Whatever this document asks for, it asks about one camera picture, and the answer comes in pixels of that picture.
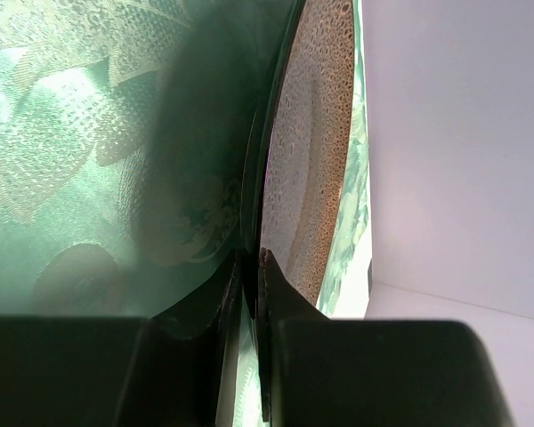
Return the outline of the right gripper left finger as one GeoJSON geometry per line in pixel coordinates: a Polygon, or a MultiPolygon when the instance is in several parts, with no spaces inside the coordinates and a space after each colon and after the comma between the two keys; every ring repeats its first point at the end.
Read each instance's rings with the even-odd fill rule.
{"type": "Polygon", "coordinates": [[[241,254],[152,318],[0,315],[0,426],[229,426],[241,254]]]}

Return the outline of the brown ceramic plate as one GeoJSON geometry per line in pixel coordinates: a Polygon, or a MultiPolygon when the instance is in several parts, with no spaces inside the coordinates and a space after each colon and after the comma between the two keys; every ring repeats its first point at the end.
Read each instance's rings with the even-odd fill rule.
{"type": "Polygon", "coordinates": [[[349,1],[271,1],[270,60],[245,163],[242,234],[247,304],[259,253],[309,303],[318,300],[335,234],[348,153],[354,76],[349,1]]]}

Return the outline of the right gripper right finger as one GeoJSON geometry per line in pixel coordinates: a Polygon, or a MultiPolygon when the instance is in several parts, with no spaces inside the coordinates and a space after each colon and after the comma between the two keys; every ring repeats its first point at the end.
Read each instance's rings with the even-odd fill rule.
{"type": "Polygon", "coordinates": [[[472,328],[452,320],[339,320],[259,254],[255,314],[262,416],[272,426],[510,426],[472,328]]]}

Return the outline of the green satin cloth napkin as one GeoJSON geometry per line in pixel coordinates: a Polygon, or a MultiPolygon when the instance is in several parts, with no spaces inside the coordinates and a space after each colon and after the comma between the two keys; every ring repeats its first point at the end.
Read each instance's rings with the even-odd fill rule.
{"type": "MultiPolygon", "coordinates": [[[[241,254],[234,419],[262,416],[247,304],[245,163],[270,60],[271,1],[0,1],[0,315],[143,317],[241,254]]],[[[360,3],[351,130],[318,300],[367,225],[360,3]]]]}

